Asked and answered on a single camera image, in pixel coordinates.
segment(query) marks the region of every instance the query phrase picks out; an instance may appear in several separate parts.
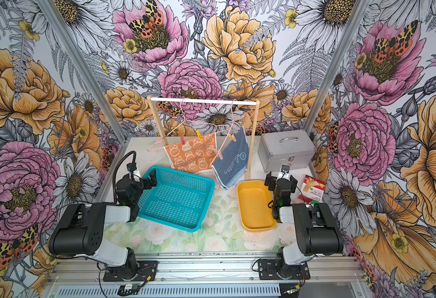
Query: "yellow bowl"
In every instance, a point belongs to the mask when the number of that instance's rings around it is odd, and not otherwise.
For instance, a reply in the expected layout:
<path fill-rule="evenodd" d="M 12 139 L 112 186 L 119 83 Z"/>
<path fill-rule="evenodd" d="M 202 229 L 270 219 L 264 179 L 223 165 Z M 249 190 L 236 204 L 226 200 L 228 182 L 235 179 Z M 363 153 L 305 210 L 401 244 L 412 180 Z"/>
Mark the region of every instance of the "yellow bowl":
<path fill-rule="evenodd" d="M 267 231 L 276 225 L 268 203 L 271 192 L 261 180 L 244 181 L 238 185 L 239 213 L 241 223 L 248 232 Z"/>

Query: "aluminum toolbox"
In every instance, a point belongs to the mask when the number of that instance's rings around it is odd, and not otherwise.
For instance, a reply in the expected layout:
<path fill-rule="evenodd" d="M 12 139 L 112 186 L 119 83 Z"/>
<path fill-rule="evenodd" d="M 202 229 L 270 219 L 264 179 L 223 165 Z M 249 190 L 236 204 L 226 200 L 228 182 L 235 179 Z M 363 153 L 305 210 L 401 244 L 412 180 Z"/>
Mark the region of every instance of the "aluminum toolbox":
<path fill-rule="evenodd" d="M 304 130 L 261 135 L 258 155 L 265 172 L 279 171 L 282 164 L 291 169 L 305 167 L 314 156 L 316 147 Z"/>

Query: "floral tablecloth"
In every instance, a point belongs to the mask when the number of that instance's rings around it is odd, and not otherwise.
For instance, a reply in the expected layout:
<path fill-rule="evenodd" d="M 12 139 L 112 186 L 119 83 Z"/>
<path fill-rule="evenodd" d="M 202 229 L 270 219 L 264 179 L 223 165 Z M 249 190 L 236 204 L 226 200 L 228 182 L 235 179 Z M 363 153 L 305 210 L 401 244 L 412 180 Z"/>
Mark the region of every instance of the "floral tablecloth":
<path fill-rule="evenodd" d="M 180 253 L 274 250 L 296 240 L 293 225 L 280 223 L 272 230 L 245 231 L 241 224 L 236 189 L 216 187 L 201 228 L 189 233 L 143 218 L 105 227 L 104 236 L 135 253 Z"/>

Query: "teal mesh basket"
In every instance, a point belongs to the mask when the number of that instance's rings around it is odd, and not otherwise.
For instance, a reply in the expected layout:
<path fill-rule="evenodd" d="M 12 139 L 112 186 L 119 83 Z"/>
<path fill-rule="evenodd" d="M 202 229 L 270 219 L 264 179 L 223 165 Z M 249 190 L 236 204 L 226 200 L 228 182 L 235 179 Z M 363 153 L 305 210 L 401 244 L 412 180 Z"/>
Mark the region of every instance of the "teal mesh basket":
<path fill-rule="evenodd" d="M 143 191 L 138 216 L 187 232 L 196 232 L 210 205 L 215 181 L 154 165 L 143 175 L 156 170 L 157 186 Z"/>

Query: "red box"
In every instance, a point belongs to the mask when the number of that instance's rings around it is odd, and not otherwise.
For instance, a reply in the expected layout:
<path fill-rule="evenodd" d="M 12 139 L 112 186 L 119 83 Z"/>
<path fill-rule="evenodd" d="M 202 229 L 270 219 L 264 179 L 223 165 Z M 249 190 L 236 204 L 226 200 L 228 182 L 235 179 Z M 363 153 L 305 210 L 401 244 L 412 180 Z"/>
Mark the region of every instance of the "red box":
<path fill-rule="evenodd" d="M 306 175 L 300 190 L 302 194 L 299 196 L 299 199 L 302 199 L 307 204 L 311 201 L 322 203 L 322 197 L 326 190 L 326 183 Z"/>

